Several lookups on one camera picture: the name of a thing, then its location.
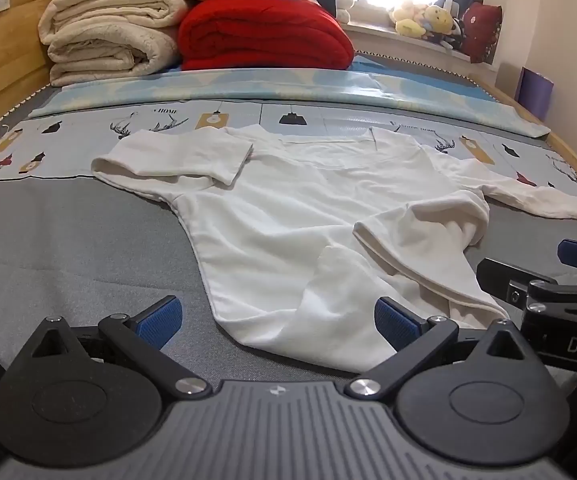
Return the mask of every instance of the purple folder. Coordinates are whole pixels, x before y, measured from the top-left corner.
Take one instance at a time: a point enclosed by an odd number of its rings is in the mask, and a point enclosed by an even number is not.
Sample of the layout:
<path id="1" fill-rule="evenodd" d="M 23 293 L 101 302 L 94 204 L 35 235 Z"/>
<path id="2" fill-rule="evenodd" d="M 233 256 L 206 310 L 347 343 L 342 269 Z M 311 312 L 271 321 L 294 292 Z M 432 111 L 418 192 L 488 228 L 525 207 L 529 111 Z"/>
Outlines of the purple folder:
<path id="1" fill-rule="evenodd" d="M 543 121 L 548 113 L 552 94 L 552 81 L 526 67 L 522 68 L 515 92 L 515 101 L 540 121 Z"/>

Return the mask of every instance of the cream fleece blanket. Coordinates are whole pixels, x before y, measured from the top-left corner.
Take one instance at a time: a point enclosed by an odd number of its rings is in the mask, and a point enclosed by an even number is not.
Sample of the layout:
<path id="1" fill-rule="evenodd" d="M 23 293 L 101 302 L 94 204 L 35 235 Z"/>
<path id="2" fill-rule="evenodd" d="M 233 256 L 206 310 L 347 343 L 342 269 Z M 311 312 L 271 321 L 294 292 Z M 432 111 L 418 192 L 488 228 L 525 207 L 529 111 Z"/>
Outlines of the cream fleece blanket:
<path id="1" fill-rule="evenodd" d="M 62 28 L 54 35 L 48 56 L 53 86 L 97 79 L 149 75 L 179 62 L 173 39 L 177 27 L 163 30 L 132 23 L 91 18 Z"/>
<path id="2" fill-rule="evenodd" d="M 40 18 L 38 31 L 40 41 L 50 44 L 64 27 L 91 23 L 92 18 L 164 28 L 177 25 L 187 12 L 184 0 L 52 0 Z"/>

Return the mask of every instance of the light blue blanket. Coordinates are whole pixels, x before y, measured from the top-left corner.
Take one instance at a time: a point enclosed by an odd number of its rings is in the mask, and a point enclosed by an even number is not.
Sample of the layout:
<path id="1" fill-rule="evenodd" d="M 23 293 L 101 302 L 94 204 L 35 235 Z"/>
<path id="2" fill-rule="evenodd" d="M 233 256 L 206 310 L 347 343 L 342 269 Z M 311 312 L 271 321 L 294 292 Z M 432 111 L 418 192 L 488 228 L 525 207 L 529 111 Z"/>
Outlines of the light blue blanket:
<path id="1" fill-rule="evenodd" d="M 65 86 L 30 117 L 148 102 L 271 99 L 409 110 L 492 126 L 526 137 L 550 130 L 501 103 L 459 95 L 397 76 L 310 68 L 238 68 L 164 73 Z"/>
<path id="2" fill-rule="evenodd" d="M 497 102 L 497 99 L 489 95 L 482 88 L 475 86 L 474 84 L 470 85 L 466 82 L 458 83 L 446 80 L 441 77 L 432 77 L 430 75 L 416 73 L 413 70 L 408 71 L 390 68 L 364 56 L 355 56 L 355 59 L 353 59 L 353 63 L 351 63 L 350 67 L 348 67 L 348 70 L 352 70 L 353 72 L 369 72 L 375 74 L 394 75 L 397 77 L 403 77 L 404 79 L 417 81 L 418 83 L 431 85 L 435 88 L 448 90 L 449 92 L 453 92 L 455 94 L 465 95 L 467 97 L 476 97 L 478 99 L 484 99 L 485 101 Z"/>

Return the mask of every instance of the t-shirt sleeve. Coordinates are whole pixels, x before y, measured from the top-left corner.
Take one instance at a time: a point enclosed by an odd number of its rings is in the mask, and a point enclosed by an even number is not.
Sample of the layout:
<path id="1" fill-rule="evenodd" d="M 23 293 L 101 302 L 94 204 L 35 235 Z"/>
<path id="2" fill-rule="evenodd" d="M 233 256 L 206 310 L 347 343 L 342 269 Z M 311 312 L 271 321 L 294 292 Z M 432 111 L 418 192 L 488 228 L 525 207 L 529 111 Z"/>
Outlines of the t-shirt sleeve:
<path id="1" fill-rule="evenodd" d="M 431 146 L 423 148 L 433 167 L 464 189 L 479 190 L 484 196 L 537 216 L 577 220 L 577 196 L 552 187 L 523 184 L 494 173 L 476 158 L 460 160 Z"/>
<path id="2" fill-rule="evenodd" d="M 213 180 L 230 186 L 251 148 L 250 140 L 213 127 L 181 135 L 139 130 L 94 158 L 91 171 L 111 186 L 170 201 Z"/>

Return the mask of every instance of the red pillow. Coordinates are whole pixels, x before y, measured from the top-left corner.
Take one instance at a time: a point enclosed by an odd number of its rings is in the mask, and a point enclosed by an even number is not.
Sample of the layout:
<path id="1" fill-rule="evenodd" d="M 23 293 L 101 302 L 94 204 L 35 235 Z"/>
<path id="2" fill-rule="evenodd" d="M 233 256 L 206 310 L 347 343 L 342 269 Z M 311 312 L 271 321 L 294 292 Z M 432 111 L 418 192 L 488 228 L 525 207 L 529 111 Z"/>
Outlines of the red pillow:
<path id="1" fill-rule="evenodd" d="M 339 23 L 308 0 L 206 0 L 186 15 L 178 46 L 184 70 L 346 70 L 354 54 Z"/>
<path id="2" fill-rule="evenodd" d="M 465 38 L 460 49 L 471 63 L 482 63 L 497 44 L 501 29 L 501 7 L 475 2 L 463 14 Z"/>

